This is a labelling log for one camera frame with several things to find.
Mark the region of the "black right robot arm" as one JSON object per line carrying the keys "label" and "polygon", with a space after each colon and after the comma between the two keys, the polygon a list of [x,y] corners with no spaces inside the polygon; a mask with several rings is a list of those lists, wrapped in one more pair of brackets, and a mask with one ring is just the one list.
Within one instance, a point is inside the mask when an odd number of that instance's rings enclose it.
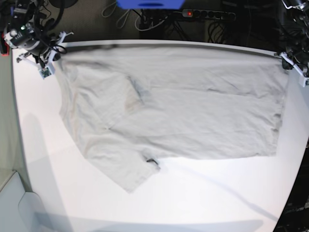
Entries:
{"label": "black right robot arm", "polygon": [[0,52],[4,54],[7,45],[11,50],[22,49],[25,53],[16,58],[16,62],[30,63],[43,74],[53,73],[53,62],[67,53],[62,46],[63,41],[69,35],[62,31],[58,35],[52,31],[58,26],[67,2],[57,0],[53,4],[59,9],[56,18],[47,16],[42,9],[46,9],[45,0],[16,0],[9,1],[14,5],[10,7],[10,15],[6,15],[0,21]]}

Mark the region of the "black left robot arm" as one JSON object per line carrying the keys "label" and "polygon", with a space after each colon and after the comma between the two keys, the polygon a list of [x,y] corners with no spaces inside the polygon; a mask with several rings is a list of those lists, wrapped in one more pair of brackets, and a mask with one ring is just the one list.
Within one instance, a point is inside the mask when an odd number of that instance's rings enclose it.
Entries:
{"label": "black left robot arm", "polygon": [[284,52],[305,77],[309,75],[309,2],[282,0],[279,26]]}

